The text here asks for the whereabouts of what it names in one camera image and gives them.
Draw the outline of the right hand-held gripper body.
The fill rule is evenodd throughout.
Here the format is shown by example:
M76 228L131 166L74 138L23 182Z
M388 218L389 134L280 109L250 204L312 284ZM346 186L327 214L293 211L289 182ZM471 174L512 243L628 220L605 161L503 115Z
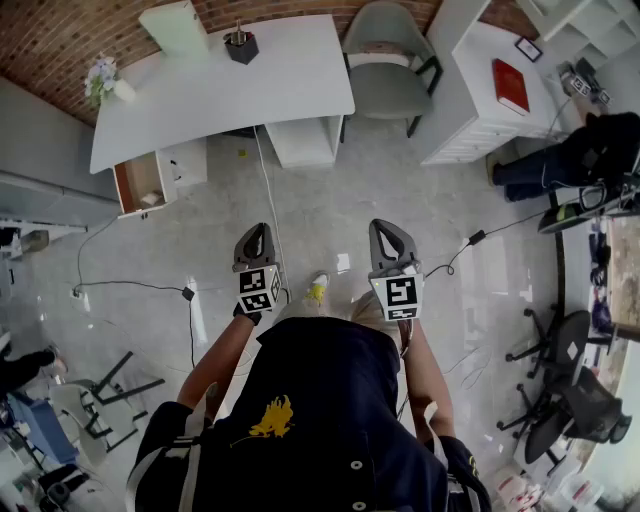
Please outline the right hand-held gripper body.
M417 319L422 311L424 274L421 262L411 260L368 275L386 322Z

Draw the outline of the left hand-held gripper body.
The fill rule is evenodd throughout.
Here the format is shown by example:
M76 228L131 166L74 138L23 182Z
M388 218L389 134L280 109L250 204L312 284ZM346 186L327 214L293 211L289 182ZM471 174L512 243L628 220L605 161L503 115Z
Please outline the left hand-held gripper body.
M282 289L278 263L251 268L248 263L238 262L233 271L239 277L237 298L244 313L262 313L276 306Z

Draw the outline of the white wooden drawer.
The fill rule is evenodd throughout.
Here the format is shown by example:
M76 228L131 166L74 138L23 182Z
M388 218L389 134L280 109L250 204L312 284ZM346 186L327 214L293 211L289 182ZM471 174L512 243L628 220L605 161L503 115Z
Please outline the white wooden drawer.
M147 215L151 211L164 208L177 200L177 188L169 184L159 151L144 154L134 159L116 164L113 169L117 192L121 205L120 218ZM160 206L143 208L140 198L156 191L164 196Z

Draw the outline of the person's left forearm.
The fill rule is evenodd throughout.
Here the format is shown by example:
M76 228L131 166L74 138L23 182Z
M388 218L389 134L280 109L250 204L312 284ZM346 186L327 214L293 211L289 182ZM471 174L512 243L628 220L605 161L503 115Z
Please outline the person's left forearm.
M216 394L207 403L207 414L214 419L254 328L255 324L250 318L244 315L235 316L188 375L180 389L177 402L194 409L209 387L216 384Z

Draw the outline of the person's right forearm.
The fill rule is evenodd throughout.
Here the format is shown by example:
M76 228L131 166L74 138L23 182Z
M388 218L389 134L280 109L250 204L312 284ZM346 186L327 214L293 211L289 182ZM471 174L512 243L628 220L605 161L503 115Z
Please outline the person's right forearm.
M398 323L408 404L416 437L427 444L433 437L454 437L454 411L448 386L418 319Z

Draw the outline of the person's left hand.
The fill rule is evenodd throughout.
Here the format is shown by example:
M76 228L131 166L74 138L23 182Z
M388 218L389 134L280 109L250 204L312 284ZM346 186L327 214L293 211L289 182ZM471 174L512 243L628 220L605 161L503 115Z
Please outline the person's left hand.
M249 320L251 320L253 322L253 324L255 326L257 326L261 319L262 319L262 313L261 312L246 312L243 308L242 305L240 303L237 303L234 310L233 310L233 317L237 317L237 316L243 316L248 318Z

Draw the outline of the person's beige trousers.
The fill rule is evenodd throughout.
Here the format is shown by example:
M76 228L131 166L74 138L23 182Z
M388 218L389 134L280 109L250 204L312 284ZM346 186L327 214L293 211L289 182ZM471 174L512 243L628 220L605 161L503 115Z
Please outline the person's beige trousers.
M332 318L346 320L390 337L398 352L402 349L402 338L397 323L384 320L378 299L373 291L364 293L345 309L334 311L328 303L320 303L315 298L303 298L286 305L273 325L289 318Z

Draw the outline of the person's white yellow shoe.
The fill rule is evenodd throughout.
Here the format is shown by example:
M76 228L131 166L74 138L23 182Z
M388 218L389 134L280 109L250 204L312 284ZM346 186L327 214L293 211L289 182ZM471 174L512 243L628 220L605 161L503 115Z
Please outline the person's white yellow shoe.
M329 287L329 282L330 274L328 272L317 272L313 276L307 287L304 299L312 301L316 306L323 306L325 294Z

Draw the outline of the white open shelf unit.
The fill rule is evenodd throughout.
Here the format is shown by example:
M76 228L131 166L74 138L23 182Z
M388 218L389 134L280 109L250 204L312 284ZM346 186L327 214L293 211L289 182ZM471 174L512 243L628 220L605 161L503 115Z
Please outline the white open shelf unit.
M344 116L266 123L265 128L283 169L334 166Z

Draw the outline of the person's dark navy shirt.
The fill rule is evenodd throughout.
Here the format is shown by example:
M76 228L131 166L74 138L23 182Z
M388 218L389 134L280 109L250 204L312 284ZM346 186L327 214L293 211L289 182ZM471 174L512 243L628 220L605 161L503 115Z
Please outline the person's dark navy shirt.
M397 419L399 351L335 318L290 318L260 336L230 414L220 365L153 414L127 512L491 512L466 446Z

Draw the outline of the white low cabinet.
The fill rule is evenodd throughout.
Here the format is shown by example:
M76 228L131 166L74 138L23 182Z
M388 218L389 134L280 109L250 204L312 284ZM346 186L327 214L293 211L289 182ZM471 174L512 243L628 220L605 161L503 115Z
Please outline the white low cabinet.
M423 166L468 163L516 137L550 137L570 131L568 98L543 77L516 47L517 36L485 24L489 0L443 0L427 40L443 74L413 142ZM499 103L492 64L499 59L523 74L530 113L521 116Z

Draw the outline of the white curved desk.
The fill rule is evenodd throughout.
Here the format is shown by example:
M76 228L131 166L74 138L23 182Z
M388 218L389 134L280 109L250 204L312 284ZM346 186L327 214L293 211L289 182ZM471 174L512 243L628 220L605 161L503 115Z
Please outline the white curved desk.
M126 68L132 102L101 104L89 171L100 173L143 154L266 123L355 111L342 49L328 15L287 17L247 25L258 55L233 61L220 32L200 58L157 52Z

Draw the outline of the black mesh office chair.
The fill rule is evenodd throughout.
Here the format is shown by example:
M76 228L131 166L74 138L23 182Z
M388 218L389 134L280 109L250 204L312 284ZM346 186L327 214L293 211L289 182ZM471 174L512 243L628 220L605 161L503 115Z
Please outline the black mesh office chair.
M590 330L590 313L580 310L553 321L544 328L536 312L530 308L523 311L525 317L532 319L538 342L531 348L514 355L507 353L505 360L515 362L529 356L535 356L534 367L527 373L529 379L535 379L540 370L544 371L542 393L559 395L566 389L589 386L595 379L588 367L583 364Z
M611 394L588 368L583 367L577 378L561 376L549 382L539 397L531 401L524 385L518 384L526 413L496 427L506 431L517 425L513 434L524 439L524 459L531 464L551 448L562 436L598 444L617 444L628 433L632 418L622 412L623 401Z

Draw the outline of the red book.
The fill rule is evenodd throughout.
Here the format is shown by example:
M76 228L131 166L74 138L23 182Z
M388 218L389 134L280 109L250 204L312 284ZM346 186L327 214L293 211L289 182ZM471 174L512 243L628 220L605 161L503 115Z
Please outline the red book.
M530 113L528 95L523 74L501 59L492 61L496 99L515 113Z

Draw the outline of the black pen holder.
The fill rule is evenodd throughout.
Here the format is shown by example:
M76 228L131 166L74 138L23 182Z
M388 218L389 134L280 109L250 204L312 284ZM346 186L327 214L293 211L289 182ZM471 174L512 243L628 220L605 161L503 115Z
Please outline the black pen holder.
M238 63L248 65L259 53L255 35L243 29L241 21L236 21L235 29L223 37L229 57Z

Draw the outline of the white chair with black legs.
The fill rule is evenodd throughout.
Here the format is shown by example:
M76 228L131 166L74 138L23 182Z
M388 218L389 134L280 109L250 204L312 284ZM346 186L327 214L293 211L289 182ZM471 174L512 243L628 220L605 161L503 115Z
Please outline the white chair with black legs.
M135 409L130 399L165 383L154 378L138 387L122 388L115 377L132 357L133 352L128 351L99 381L79 379L49 391L53 406L75 422L80 448L94 467L131 439L138 432L136 422L148 415L145 409Z

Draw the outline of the grey partition panel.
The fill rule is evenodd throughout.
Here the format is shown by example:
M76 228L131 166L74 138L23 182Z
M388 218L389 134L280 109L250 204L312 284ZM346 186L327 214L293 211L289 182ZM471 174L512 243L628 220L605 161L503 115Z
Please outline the grey partition panel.
M0 171L0 218L91 227L116 217L114 199Z

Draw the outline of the white vase with flowers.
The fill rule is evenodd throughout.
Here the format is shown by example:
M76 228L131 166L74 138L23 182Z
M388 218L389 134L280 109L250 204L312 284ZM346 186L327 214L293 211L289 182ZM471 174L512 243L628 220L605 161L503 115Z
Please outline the white vase with flowers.
M120 76L114 57L101 54L84 80L85 97L92 107L100 107L105 99L115 96L125 102L136 97L133 87Z

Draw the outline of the white upright box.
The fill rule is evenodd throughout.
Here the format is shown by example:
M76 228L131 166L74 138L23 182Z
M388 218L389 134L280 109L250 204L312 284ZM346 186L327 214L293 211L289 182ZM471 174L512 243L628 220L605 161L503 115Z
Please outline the white upright box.
M168 56L199 58L209 52L207 32L190 0L146 9L138 21Z

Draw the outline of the pile of white packets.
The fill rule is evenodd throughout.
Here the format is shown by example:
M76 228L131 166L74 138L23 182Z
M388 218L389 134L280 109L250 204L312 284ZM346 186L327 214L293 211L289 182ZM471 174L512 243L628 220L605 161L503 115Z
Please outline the pile of white packets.
M595 512L605 491L582 472L552 476L542 484L513 466L499 470L492 483L505 512Z

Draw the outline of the spare hand-held gripper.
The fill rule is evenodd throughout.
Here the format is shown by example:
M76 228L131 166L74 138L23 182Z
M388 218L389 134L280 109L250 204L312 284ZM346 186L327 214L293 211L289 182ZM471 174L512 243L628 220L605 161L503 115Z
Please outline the spare hand-held gripper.
M558 77L567 96L579 94L594 104L609 106L611 96L596 79L596 70L584 57L576 63L565 61L557 66Z

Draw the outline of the blue bin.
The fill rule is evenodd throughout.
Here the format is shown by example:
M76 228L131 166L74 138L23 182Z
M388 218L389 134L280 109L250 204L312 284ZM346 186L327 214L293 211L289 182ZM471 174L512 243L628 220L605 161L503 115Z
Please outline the blue bin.
M39 451L60 465L76 462L79 452L68 440L48 401L22 393L8 394L7 401L14 421L28 426L25 437Z

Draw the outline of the white desk pedestal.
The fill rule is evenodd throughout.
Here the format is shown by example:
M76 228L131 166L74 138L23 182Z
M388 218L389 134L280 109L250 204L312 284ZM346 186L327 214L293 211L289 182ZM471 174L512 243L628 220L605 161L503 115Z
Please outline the white desk pedestal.
M202 184L207 181L207 141L193 139L163 148L159 156L168 171L169 184L176 188Z

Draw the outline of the small black picture frame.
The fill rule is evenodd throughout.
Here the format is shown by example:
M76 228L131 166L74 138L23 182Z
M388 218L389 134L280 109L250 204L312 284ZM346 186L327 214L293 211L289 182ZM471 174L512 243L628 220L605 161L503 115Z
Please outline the small black picture frame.
M542 50L526 37L520 37L514 46L531 62L537 62L543 55Z

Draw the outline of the white wall shelf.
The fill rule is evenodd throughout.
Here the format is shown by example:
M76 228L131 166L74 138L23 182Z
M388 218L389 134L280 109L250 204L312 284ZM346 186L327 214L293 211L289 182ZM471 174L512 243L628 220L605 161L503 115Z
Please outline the white wall shelf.
M515 0L559 61L598 69L640 43L640 0Z

